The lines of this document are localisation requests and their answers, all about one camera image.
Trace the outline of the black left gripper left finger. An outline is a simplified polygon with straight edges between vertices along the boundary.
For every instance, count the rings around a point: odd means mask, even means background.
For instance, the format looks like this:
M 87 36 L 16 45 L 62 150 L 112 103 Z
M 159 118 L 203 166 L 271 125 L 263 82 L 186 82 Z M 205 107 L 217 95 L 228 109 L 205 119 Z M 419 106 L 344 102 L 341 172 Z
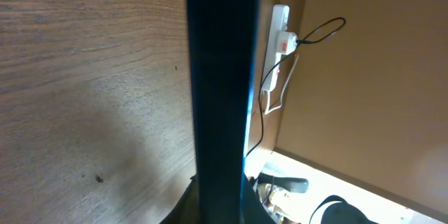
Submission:
M 197 176 L 190 178 L 190 184 L 182 194 L 171 212 L 160 222 L 160 224 L 199 224 L 199 189 Z

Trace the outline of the blue Samsung Galaxy smartphone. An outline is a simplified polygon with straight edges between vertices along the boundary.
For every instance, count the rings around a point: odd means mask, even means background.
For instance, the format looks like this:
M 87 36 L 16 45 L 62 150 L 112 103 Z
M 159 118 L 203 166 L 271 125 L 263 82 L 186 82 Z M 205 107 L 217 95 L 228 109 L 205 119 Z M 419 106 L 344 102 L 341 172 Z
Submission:
M 260 0 L 186 0 L 201 223 L 240 223 Z

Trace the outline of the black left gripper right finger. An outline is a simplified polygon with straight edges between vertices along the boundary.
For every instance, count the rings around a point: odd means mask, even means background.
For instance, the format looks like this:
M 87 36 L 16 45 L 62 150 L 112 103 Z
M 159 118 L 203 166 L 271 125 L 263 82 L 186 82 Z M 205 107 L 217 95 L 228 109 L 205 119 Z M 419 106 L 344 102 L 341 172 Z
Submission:
M 247 178 L 244 179 L 243 185 L 242 213 L 244 224 L 275 224 Z

